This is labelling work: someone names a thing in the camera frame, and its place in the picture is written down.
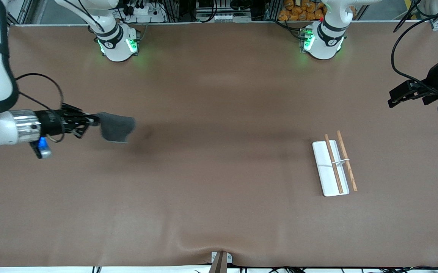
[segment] white tray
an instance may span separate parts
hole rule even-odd
[[[347,178],[341,162],[337,163],[337,170],[339,172],[340,183],[342,184],[342,190],[344,193],[340,193],[338,190],[337,181],[335,180],[332,163],[330,161],[330,155],[328,155],[327,143],[325,141],[316,141],[312,146],[315,154],[316,167],[318,168],[318,175],[320,176],[320,182],[322,184],[323,195],[336,196],[349,194],[349,186],[347,185]],[[333,158],[335,161],[339,161],[340,154],[337,142],[335,140],[330,140],[330,146],[332,147]]]

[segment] table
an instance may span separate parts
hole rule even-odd
[[[16,76],[44,73],[68,104],[139,127],[127,145],[68,135],[45,160],[0,147],[0,266],[202,264],[216,250],[241,266],[438,266],[437,104],[388,108],[405,80],[394,26],[353,23],[328,61],[274,24],[149,26],[123,63],[85,27],[11,27]],[[423,78],[438,32],[419,26],[398,52]],[[19,86],[58,107],[45,79]],[[359,191],[323,197],[311,143],[336,130]]]

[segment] gray floor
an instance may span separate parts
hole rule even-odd
[[[35,17],[37,24],[83,24],[84,21],[70,10],[56,4],[54,0],[41,0],[42,12]],[[406,11],[404,0],[383,0],[370,5],[362,20],[392,20]]]

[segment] wooden dowel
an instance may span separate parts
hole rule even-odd
[[[347,156],[347,150],[345,149],[344,140],[342,139],[342,135],[340,134],[340,131],[337,131],[337,138],[340,143],[340,150],[342,151],[342,157],[344,157],[343,159],[349,158],[349,156]],[[350,160],[347,160],[345,163],[347,164],[347,172],[349,173],[349,178],[350,178],[350,182],[352,183],[352,188],[354,189],[354,191],[357,191],[357,185],[355,183],[354,173],[352,173],[352,167],[350,166]]]
[[[339,171],[337,170],[337,164],[335,162],[335,158],[333,157],[332,147],[330,147],[330,140],[328,139],[328,135],[325,135],[325,142],[327,144],[328,154],[330,155],[330,161],[332,162],[333,174],[335,175],[335,180],[337,181],[337,188],[339,189],[339,193],[344,193],[342,190],[342,184],[340,183]]]

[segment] gray cloth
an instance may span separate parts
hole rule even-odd
[[[129,116],[118,116],[106,112],[99,112],[101,135],[110,142],[127,143],[127,136],[136,127],[136,121]]]

